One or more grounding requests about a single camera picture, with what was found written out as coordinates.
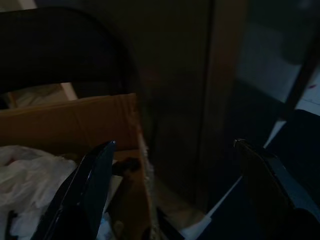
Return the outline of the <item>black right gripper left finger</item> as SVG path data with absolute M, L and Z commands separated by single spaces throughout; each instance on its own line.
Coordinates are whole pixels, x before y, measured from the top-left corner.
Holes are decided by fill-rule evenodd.
M 116 142 L 102 143 L 81 160 L 54 195 L 34 240 L 94 240 L 108 197 Z

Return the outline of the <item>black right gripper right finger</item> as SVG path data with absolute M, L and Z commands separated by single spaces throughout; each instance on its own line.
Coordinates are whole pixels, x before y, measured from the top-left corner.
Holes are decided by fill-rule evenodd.
M 233 148 L 258 223 L 266 238 L 273 240 L 282 232 L 289 213 L 294 209 L 292 200 L 269 163 L 276 156 L 245 139 L 236 139 Z

